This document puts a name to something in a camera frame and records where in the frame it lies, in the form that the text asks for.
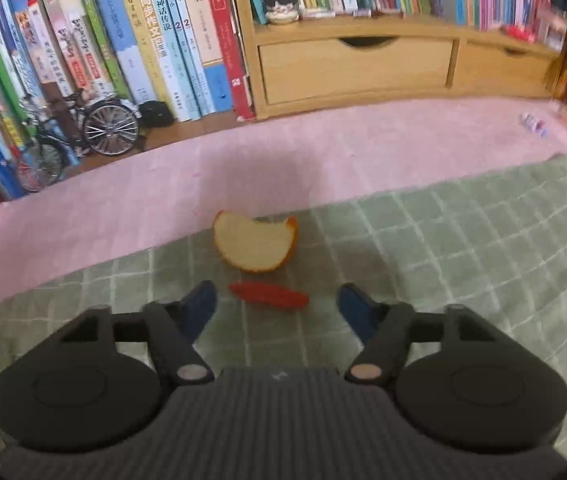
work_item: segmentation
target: wooden drawer unit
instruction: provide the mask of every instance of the wooden drawer unit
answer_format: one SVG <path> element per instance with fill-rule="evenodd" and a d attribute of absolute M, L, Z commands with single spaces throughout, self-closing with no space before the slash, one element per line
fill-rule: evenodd
<path fill-rule="evenodd" d="M 468 41 L 460 49 L 453 88 L 479 93 L 548 96 L 546 74 L 551 55 Z"/>
<path fill-rule="evenodd" d="M 259 48 L 269 104 L 387 89 L 443 89 L 452 41 L 333 38 Z"/>
<path fill-rule="evenodd" d="M 259 25 L 237 0 L 258 119 L 390 99 L 549 97 L 559 54 L 433 16 Z"/>

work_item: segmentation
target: pink fabric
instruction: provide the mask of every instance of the pink fabric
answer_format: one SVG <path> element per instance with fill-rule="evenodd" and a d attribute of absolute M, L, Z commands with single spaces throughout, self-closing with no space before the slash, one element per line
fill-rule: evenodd
<path fill-rule="evenodd" d="M 57 276 L 251 216 L 567 153 L 556 104 L 416 100 L 325 110 L 177 142 L 0 205 L 0 301 Z M 547 121 L 542 138 L 522 113 Z"/>

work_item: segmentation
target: bicycle wheel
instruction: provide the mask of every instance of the bicycle wheel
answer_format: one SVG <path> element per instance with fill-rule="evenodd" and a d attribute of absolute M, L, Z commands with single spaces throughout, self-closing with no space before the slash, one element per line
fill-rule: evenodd
<path fill-rule="evenodd" d="M 36 193 L 59 180 L 64 171 L 64 154 L 49 141 L 30 144 L 17 160 L 17 181 L 25 192 Z"/>
<path fill-rule="evenodd" d="M 132 150 L 139 139 L 139 122 L 130 108 L 108 101 L 88 111 L 83 136 L 94 152 L 123 155 Z"/>

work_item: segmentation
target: drawer handle cutout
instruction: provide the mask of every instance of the drawer handle cutout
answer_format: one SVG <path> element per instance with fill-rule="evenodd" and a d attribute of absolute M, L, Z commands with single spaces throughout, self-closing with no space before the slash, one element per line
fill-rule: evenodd
<path fill-rule="evenodd" d="M 398 36 L 359 36 L 357 38 L 338 38 L 341 43 L 353 48 L 379 48 L 381 46 L 394 43 L 399 39 Z"/>
<path fill-rule="evenodd" d="M 510 57 L 523 57 L 528 54 L 525 50 L 518 50 L 517 48 L 511 48 L 509 46 L 503 48 L 503 53 Z"/>

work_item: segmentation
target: round black disc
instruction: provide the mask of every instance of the round black disc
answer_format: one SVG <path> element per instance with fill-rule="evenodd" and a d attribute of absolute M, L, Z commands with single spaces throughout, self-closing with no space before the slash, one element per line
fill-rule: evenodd
<path fill-rule="evenodd" d="M 430 437 L 475 452 L 514 452 L 553 442 L 567 386 L 515 345 L 465 342 L 407 366 L 397 405 Z"/>
<path fill-rule="evenodd" d="M 157 375 L 142 362 L 81 345 L 21 359 L 0 374 L 0 430 L 53 452 L 99 449 L 136 433 L 161 406 Z"/>

